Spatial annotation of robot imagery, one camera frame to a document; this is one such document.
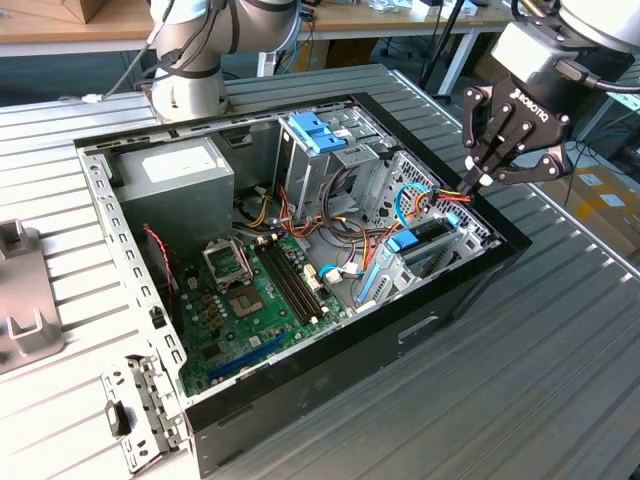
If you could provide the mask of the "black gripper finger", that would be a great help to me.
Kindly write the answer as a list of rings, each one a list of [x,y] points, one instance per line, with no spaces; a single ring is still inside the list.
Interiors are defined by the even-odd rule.
[[[499,136],[513,115],[513,103],[495,97],[493,90],[470,87],[464,95],[462,143],[468,153],[463,190],[478,190],[481,185],[490,184],[493,170],[502,161],[502,154],[497,152],[503,142]]]
[[[514,185],[544,182],[560,178],[572,171],[561,143],[530,148],[531,138],[539,136],[534,122],[521,122],[509,133],[504,125],[474,128],[474,186],[494,183]],[[522,167],[515,160],[524,153],[539,151],[533,166]]]

